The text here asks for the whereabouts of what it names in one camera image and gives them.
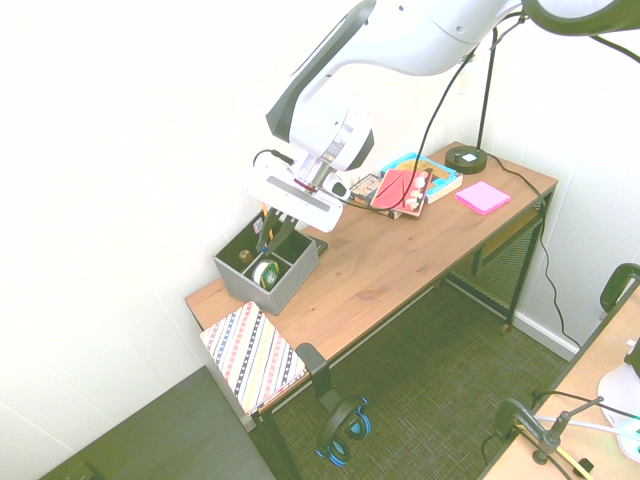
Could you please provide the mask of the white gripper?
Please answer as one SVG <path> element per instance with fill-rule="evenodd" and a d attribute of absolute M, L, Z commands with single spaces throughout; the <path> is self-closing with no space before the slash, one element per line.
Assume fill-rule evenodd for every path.
<path fill-rule="evenodd" d="M 340 220 L 342 203 L 323 191 L 309 192 L 297 185 L 294 177 L 282 169 L 252 168 L 243 182 L 244 193 L 270 206 L 263 215 L 256 250 L 274 252 L 294 231 L 298 220 L 324 233 L 331 232 Z M 272 240 L 278 210 L 286 216 Z"/>

